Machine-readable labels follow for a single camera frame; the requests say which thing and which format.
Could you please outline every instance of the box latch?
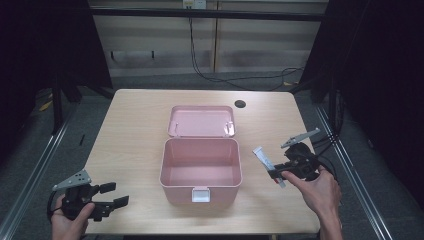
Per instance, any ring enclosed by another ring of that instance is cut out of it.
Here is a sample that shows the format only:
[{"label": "box latch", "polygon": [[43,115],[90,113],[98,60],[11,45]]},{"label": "box latch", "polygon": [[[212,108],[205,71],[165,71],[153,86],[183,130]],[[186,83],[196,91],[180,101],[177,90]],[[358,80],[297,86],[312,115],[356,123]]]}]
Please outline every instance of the box latch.
[{"label": "box latch", "polygon": [[225,123],[225,136],[224,137],[232,137],[235,134],[235,128],[234,128],[234,123],[233,122],[227,122]]},{"label": "box latch", "polygon": [[194,187],[192,191],[192,202],[210,202],[211,191],[208,187]]}]

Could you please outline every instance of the pink plastic box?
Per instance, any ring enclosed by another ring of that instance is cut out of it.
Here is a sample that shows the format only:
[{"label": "pink plastic box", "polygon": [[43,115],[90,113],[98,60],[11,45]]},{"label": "pink plastic box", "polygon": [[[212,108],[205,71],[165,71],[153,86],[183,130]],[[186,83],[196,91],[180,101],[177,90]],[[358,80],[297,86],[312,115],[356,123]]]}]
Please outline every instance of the pink plastic box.
[{"label": "pink plastic box", "polygon": [[228,106],[175,106],[160,183],[171,203],[232,203],[242,182],[233,111]]}]

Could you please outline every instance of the gray carpet floor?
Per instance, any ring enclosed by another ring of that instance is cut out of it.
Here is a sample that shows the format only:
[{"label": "gray carpet floor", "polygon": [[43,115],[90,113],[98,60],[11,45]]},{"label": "gray carpet floor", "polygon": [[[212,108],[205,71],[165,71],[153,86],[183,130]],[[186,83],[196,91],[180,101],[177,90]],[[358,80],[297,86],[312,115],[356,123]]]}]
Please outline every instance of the gray carpet floor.
[{"label": "gray carpet floor", "polygon": [[[220,78],[239,78],[264,76],[263,73],[227,73],[219,74]],[[266,73],[266,76],[278,75],[278,72]],[[276,88],[276,91],[287,91],[292,86],[282,84],[295,82],[301,73],[294,73],[280,78],[255,78],[248,80],[234,80],[228,82],[211,82],[200,78],[196,74],[163,75],[147,77],[114,78],[114,90],[120,88],[160,88],[160,89],[211,89],[211,90],[257,90],[267,91]],[[46,203],[54,184],[62,181],[85,165],[96,136],[100,130],[111,100],[97,95],[89,89],[82,88],[83,99],[73,105],[64,101],[65,116],[75,108],[75,114],[69,121],[63,139],[54,153],[51,163],[40,183],[35,186],[35,194],[26,207],[13,239],[50,239],[50,223],[46,218]],[[318,118],[317,105],[326,107],[327,101],[314,104],[310,100],[309,91],[302,91],[295,95],[300,112],[308,130],[315,127],[323,128]],[[53,113],[50,107],[44,112],[39,112],[38,107],[44,98],[37,99],[37,107],[28,118],[19,135],[19,142],[3,164],[0,170],[0,220],[2,223],[9,210],[18,199],[21,189],[26,184],[28,176],[34,169],[45,146],[51,138],[53,128]],[[317,141],[324,137],[324,133],[314,136],[311,140]],[[344,124],[340,139],[355,165],[368,190],[371,199],[381,213],[384,222],[391,233],[392,239],[422,239],[424,236],[424,215],[414,200],[387,169],[381,155],[371,149],[367,137],[361,127],[345,113]],[[315,145],[315,152],[320,152],[326,145]],[[341,166],[335,151],[330,148],[324,154],[335,165],[339,182],[343,192],[343,204],[340,206],[340,217],[343,223],[345,239],[379,239],[352,183]],[[280,239],[312,238],[311,234],[285,234]],[[86,239],[121,240],[124,236],[87,236]]]}]

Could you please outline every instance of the wall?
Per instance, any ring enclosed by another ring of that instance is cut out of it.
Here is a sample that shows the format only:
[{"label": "wall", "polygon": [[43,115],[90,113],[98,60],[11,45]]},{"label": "wall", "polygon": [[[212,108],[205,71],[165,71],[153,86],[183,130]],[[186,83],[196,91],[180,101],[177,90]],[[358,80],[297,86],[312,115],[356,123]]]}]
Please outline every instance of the wall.
[{"label": "wall", "polygon": [[[172,0],[89,2],[91,6],[182,8],[182,1]],[[207,1],[210,10],[292,13],[324,13],[326,5],[326,0]],[[191,49],[188,19],[121,16],[94,16],[94,19],[105,52],[180,53],[182,61],[189,66],[186,70],[193,71],[188,54]],[[252,70],[255,62],[259,66],[256,70],[281,70],[284,66],[301,67],[306,63],[319,25],[317,22],[193,19],[193,39],[199,59],[203,56],[204,61],[199,61],[204,71]]]}]

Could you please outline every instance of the black cable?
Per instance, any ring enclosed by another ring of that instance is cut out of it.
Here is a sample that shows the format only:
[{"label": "black cable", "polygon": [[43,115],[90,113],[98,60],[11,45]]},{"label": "black cable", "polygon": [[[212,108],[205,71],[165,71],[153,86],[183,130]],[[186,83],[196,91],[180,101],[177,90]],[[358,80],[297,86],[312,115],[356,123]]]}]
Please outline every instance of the black cable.
[{"label": "black cable", "polygon": [[329,143],[332,143],[332,140],[331,140],[332,138],[330,138],[330,137],[328,137],[325,141],[323,141],[321,144],[319,144],[319,145],[313,145],[313,147],[315,148],[315,149],[318,149],[318,148],[321,148],[321,147],[324,147],[324,146],[327,146]]},{"label": "black cable", "polygon": [[319,140],[312,141],[311,143],[312,143],[312,145],[315,145],[315,144],[318,144],[318,143],[329,141],[332,138],[335,138],[335,135],[331,134],[331,135],[328,135],[328,136],[324,136]]},{"label": "black cable", "polygon": [[279,75],[274,75],[274,76],[258,76],[258,77],[240,77],[240,78],[229,78],[229,79],[220,79],[220,78],[215,78],[215,77],[207,77],[205,76],[199,69],[199,66],[197,64],[197,59],[196,59],[196,51],[195,51],[195,47],[194,47],[194,39],[193,39],[193,20],[192,18],[189,18],[189,24],[190,24],[190,43],[191,43],[191,61],[192,61],[192,66],[194,71],[203,79],[206,79],[208,81],[214,82],[214,83],[227,83],[230,84],[234,87],[237,88],[241,88],[243,90],[247,90],[247,91],[255,91],[255,89],[249,89],[249,88],[245,88],[242,87],[240,85],[234,84],[231,81],[236,81],[236,80],[248,80],[248,79],[273,79],[273,78],[279,78],[281,77],[281,83],[279,85],[277,85],[276,87],[272,88],[272,89],[268,89],[265,91],[275,91],[278,88],[280,88],[281,86],[283,86],[284,84],[284,76],[290,75],[292,73],[295,73],[299,70],[303,70],[303,67],[300,68],[286,68],[284,70],[282,70],[281,74]]},{"label": "black cable", "polygon": [[322,154],[324,154],[324,152],[326,152],[328,149],[330,149],[330,147],[334,144],[334,142],[336,141],[335,138],[330,138],[330,143],[328,143],[328,145],[324,148],[324,150],[321,150],[320,153],[317,154],[318,157],[322,156]]},{"label": "black cable", "polygon": [[290,89],[288,92],[290,92],[291,94],[294,95],[294,94],[296,94],[296,93],[298,93],[298,92],[300,92],[302,90],[311,88],[313,84],[315,84],[316,82],[320,81],[325,76],[325,72],[323,71],[323,69],[324,69],[324,67],[321,66],[320,69],[319,69],[319,71],[318,71],[318,74],[315,77],[313,77],[311,79],[308,79],[306,81],[303,81],[299,85],[297,85],[294,88]]},{"label": "black cable", "polygon": [[329,158],[327,158],[327,157],[324,157],[324,156],[318,156],[318,157],[324,158],[325,160],[327,160],[328,163],[330,163],[331,168],[333,170],[332,173],[333,173],[334,179],[337,181],[337,179],[338,179],[337,178],[337,171],[336,171],[336,167],[334,166],[333,162]]},{"label": "black cable", "polygon": [[55,211],[57,211],[58,209],[60,209],[60,208],[58,208],[58,209],[51,210],[53,198],[54,198],[55,195],[56,195],[56,191],[53,191],[52,193],[50,193],[49,200],[47,201],[47,212],[46,212],[46,214],[47,214],[47,219],[49,220],[50,223],[52,223],[53,213]]},{"label": "black cable", "polygon": [[338,108],[337,108],[337,115],[339,115],[337,117],[337,123],[336,123],[336,129],[335,129],[335,134],[337,136],[340,135],[340,132],[342,130],[343,127],[343,122],[344,122],[344,110],[345,110],[345,103],[343,101],[343,97],[340,94],[340,92],[338,92]]}]

